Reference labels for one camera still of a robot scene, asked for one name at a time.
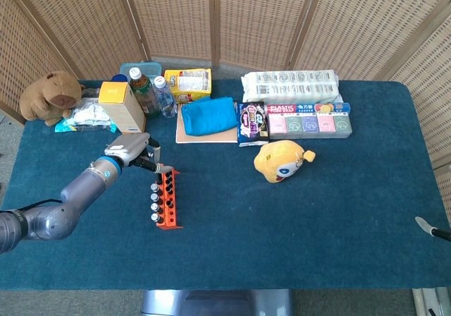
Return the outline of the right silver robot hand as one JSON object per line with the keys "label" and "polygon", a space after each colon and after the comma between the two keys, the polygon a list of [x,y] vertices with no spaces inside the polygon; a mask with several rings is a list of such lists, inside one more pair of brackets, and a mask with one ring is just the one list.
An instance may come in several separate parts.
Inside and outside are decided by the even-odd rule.
{"label": "right silver robot hand", "polygon": [[439,229],[435,226],[431,226],[425,219],[422,217],[415,217],[414,218],[416,223],[419,225],[419,227],[426,232],[427,234],[431,235],[432,237],[441,238],[445,241],[450,242],[451,241],[451,233],[450,231],[446,231],[443,229]]}

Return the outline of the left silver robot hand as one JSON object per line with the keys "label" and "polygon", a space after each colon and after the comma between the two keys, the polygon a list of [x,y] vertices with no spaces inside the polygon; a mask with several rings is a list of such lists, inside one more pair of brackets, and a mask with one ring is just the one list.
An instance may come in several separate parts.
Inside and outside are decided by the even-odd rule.
{"label": "left silver robot hand", "polygon": [[106,147],[104,154],[119,160],[122,166],[138,166],[155,174],[174,170],[160,162],[160,143],[149,133],[123,134]]}

